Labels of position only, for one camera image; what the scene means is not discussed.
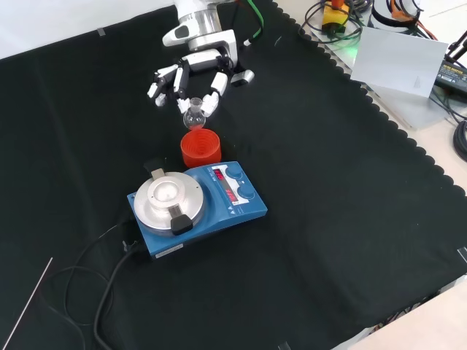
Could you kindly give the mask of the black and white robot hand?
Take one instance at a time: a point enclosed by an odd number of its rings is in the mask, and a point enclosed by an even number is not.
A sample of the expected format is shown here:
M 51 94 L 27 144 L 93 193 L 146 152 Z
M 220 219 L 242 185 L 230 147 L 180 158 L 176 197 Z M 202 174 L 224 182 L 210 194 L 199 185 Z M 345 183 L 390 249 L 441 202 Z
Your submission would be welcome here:
M 190 107 L 190 98 L 187 95 L 190 75 L 215 69 L 211 92 L 201 100 L 203 116 L 210 117 L 216 110 L 235 67 L 236 62 L 218 49 L 191 53 L 181 58 L 178 63 L 155 71 L 147 96 L 156 106 L 163 106 L 168 96 L 172 95 L 177 100 L 180 113 L 185 114 Z

